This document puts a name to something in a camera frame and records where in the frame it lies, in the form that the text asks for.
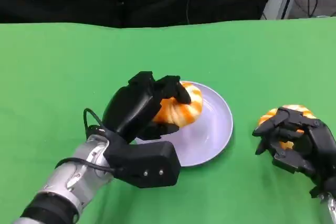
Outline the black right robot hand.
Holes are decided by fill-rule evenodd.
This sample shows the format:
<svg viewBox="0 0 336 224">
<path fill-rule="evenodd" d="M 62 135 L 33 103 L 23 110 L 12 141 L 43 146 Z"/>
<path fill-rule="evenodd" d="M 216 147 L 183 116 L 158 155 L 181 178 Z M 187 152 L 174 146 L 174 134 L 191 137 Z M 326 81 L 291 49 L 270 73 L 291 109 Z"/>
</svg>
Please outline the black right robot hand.
<svg viewBox="0 0 336 224">
<path fill-rule="evenodd" d="M 256 155 L 268 151 L 273 165 L 312 180 L 312 198 L 335 197 L 335 139 L 329 127 L 305 106 L 271 109 L 260 118 L 252 135 L 261 138 Z"/>
</svg>

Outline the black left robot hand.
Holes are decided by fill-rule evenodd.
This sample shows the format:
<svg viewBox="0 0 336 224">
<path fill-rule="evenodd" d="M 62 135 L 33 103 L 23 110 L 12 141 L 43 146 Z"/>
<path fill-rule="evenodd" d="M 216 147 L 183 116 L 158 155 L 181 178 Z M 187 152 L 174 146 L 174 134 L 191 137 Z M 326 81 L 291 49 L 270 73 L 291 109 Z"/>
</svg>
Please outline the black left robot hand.
<svg viewBox="0 0 336 224">
<path fill-rule="evenodd" d="M 180 83 L 180 76 L 155 80 L 153 72 L 140 71 L 114 94 L 103 113 L 102 124 L 128 143 L 135 138 L 160 139 L 180 128 L 174 123 L 154 122 L 162 107 L 161 101 L 170 98 L 181 104 L 191 103 L 190 95 Z"/>
</svg>

